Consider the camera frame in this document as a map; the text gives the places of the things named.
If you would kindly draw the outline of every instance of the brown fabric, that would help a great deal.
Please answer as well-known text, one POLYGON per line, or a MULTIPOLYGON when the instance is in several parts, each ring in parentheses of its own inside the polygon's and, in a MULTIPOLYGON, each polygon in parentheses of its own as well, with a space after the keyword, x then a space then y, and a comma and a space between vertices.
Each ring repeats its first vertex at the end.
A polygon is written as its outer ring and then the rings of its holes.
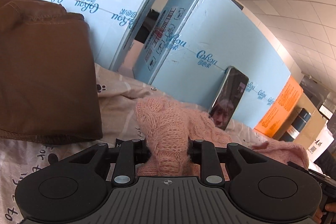
POLYGON ((102 137, 89 26, 41 0, 0 0, 0 138, 102 137))

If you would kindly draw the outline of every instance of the phone screen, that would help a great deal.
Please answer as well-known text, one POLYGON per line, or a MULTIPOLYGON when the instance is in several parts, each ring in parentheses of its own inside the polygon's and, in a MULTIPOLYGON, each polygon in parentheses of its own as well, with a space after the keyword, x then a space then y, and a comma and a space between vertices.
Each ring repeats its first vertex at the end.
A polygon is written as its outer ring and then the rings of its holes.
POLYGON ((243 96, 248 81, 248 77, 236 68, 228 69, 222 89, 209 112, 217 127, 225 130, 243 96))

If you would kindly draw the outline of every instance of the fuzzy pink yarn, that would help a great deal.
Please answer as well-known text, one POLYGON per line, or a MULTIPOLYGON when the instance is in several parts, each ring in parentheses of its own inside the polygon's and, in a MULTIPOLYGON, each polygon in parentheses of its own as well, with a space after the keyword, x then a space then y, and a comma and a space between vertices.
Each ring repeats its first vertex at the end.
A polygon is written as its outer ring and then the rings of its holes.
MULTIPOLYGON (((141 166, 139 176, 198 176, 199 165, 192 164, 187 155, 188 137, 203 139, 217 147, 226 147, 230 136, 217 128, 208 113, 185 108, 167 97, 138 99, 136 116, 152 156, 141 166)), ((303 147, 285 142, 267 142, 254 150, 282 163, 293 161, 305 168, 308 157, 303 147)), ((228 176, 221 164, 226 180, 228 176)))

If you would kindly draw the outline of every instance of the silver rivet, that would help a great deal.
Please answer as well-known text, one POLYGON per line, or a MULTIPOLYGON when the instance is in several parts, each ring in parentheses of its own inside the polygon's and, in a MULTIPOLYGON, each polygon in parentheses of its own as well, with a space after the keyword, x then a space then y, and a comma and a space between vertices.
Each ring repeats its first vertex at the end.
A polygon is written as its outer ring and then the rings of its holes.
POLYGON ((221 183, 223 179, 220 176, 208 176, 206 181, 212 184, 221 183))
POLYGON ((114 178, 114 181, 116 183, 120 183, 120 184, 123 184, 123 183, 127 183, 129 182, 131 179, 129 176, 117 176, 114 178))

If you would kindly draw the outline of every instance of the ribbed rubber surface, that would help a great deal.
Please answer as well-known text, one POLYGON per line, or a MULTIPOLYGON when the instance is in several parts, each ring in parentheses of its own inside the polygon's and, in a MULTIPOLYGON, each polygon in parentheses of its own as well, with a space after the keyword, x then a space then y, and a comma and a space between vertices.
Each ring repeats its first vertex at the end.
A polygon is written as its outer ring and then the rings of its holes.
MULTIPOLYGON (((201 185, 196 177, 140 177, 115 189, 92 215, 72 224, 260 224, 238 211, 218 188, 201 185)), ((312 219, 299 223, 313 224, 312 219)))

